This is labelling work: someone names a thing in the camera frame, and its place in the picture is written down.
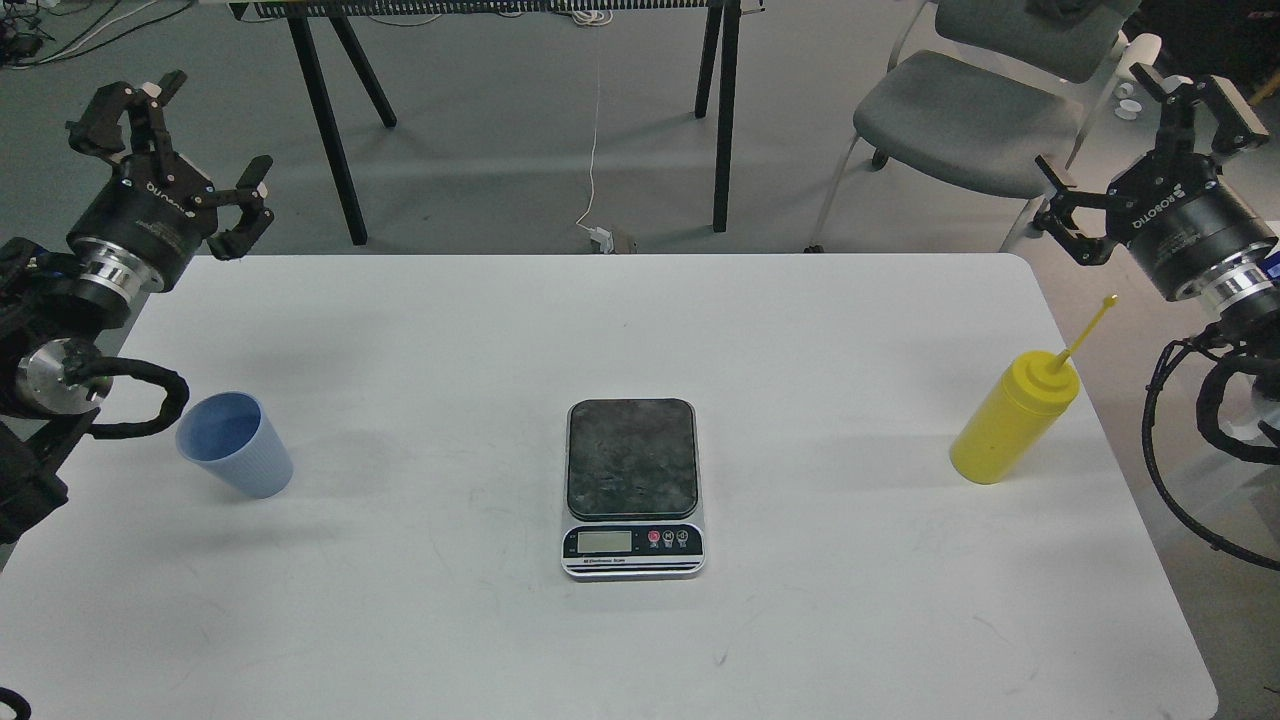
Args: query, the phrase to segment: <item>silver metal joint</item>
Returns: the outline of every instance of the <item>silver metal joint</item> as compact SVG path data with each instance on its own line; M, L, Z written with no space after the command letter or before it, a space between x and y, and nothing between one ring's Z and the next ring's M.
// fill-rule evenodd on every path
M1213 315L1220 316L1224 310L1245 297L1276 287L1266 272L1257 266L1254 259L1258 255L1251 250L1254 249L1251 246L1197 278L1194 291L1199 293L1204 309Z
M131 305L142 291L164 290L160 273L114 242L84 237L76 240L72 246L84 263L84 272L79 279L97 283L119 295Z
M14 382L18 397L33 410L54 415L82 415L101 405L111 391L111 378L67 383L63 361L78 351L77 345L92 347L83 340L51 340L19 360Z

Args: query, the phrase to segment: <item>floor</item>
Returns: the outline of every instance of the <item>floor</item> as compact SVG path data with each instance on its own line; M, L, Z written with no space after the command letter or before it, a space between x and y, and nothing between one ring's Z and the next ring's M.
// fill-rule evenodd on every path
M147 13L138 19L159 14ZM575 224L588 206L584 224L631 236L637 252L795 252L810 240L852 108L883 73L906 13L901 1L808 0L769 3L768 12L744 18L732 205L722 234L709 228L714 110L703 122L690 113L700 13L620 13L594 29L553 15L452 15L415 28L355 20L399 115L394 131L379 123L333 33L315 23L372 236L367 247L353 249L283 23L237 23L225 8L202 5L88 58L4 73L0 233L56 245L106 177L105 168L67 149L63 120L78 118L100 85L155 81L180 68L189 81L166 113L180 151L223 186L253 155L275 159L268 183L278 222L255 252L590 252ZM83 17L46 27L70 37ZM908 51L941 49L1082 100L1101 88L1101 77L1061 85L938 40L928 22L920 27ZM1280 100L1260 114L1280 128ZM1074 177L1085 188L1105 187L1151 146L1156 119L1151 109L1134 122L1105 114ZM1212 129L1207 118L1203 126ZM1021 206L900 164L872 174L865 146L854 156L820 237L828 252L989 252ZM1268 219L1280 219L1277 160L1274 143L1226 169ZM1082 219L1101 233L1098 217ZM1194 302L1164 302L1124 251L1088 269L1048 238L1027 238L1015 251L1034 269L1064 336L1079 332L1103 296L1121 296L1076 359L1089 398L1217 684L1217 717L1280 716L1280 577L1215 552L1171 523L1138 446L1156 355L1207 318ZM911 292L928 278L902 281ZM1194 432L1190 398L1203 372L1188 366L1170 384L1157 427L1162 466L1174 491L1215 528L1276 555L1280 482L1219 460ZM1235 397L1228 414L1240 415L1245 405Z

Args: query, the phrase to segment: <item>chair seat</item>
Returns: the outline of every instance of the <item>chair seat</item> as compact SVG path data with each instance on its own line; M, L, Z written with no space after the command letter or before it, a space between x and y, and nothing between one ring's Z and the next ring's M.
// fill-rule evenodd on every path
M884 76L854 113L890 158L987 195L1032 199L1048 187L1036 155L1065 160L1079 102L923 50Z

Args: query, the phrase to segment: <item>black scale top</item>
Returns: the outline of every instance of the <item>black scale top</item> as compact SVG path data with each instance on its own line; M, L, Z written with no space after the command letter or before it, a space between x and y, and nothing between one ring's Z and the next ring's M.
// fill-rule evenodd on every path
M680 520L698 507L694 411L682 400L586 400L570 411L570 511L585 521Z

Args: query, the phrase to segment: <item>bottle nozzle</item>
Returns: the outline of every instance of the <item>bottle nozzle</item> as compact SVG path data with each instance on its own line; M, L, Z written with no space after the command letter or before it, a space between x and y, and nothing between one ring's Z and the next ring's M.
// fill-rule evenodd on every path
M1093 315L1093 319L1089 320L1088 327L1084 328L1084 332L1080 333L1080 337L1075 338L1075 342L1073 342L1070 347L1068 347L1062 352L1059 352L1057 356L1050 361L1048 370L1051 373L1057 373L1059 370L1062 369L1062 365L1066 364L1066 359L1074 355L1075 351L1080 348L1080 343L1084 342L1084 338L1089 337L1089 333L1093 332L1093 328L1098 327L1098 320L1102 319L1102 315L1105 315L1107 310L1115 307L1116 302L1119 301L1120 301L1119 295L1108 295L1102 299L1102 307L1097 311L1097 314Z

